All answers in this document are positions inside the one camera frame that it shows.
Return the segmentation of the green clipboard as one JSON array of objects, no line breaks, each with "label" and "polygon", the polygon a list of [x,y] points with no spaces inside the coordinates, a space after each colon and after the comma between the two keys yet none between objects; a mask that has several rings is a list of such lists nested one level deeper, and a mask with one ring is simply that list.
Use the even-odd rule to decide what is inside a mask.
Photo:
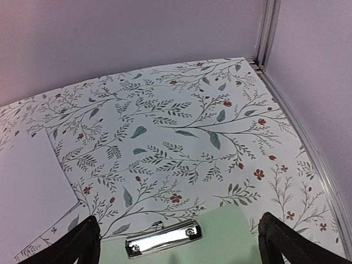
[{"label": "green clipboard", "polygon": [[100,263],[261,263],[242,210],[226,205],[172,225],[101,242]]}]

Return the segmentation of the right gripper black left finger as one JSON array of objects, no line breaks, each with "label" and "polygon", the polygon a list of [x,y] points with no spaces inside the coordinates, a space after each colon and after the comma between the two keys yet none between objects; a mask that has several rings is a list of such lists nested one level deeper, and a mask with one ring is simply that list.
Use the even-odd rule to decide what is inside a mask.
[{"label": "right gripper black left finger", "polygon": [[22,264],[99,263],[100,226],[89,216],[46,249],[30,256]]}]

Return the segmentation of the white paper sheet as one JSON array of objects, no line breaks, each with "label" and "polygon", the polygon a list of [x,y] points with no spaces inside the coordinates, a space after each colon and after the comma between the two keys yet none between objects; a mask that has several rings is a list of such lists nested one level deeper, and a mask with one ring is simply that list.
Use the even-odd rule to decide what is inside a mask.
[{"label": "white paper sheet", "polygon": [[1,153],[1,263],[9,263],[77,203],[47,133],[15,136]]}]

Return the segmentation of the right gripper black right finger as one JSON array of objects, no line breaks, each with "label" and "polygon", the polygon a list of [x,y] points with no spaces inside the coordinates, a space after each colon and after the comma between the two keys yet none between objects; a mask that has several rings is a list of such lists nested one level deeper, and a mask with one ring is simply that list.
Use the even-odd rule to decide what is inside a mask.
[{"label": "right gripper black right finger", "polygon": [[351,261],[307,240],[277,217],[266,212],[258,224],[262,263],[351,263]]}]

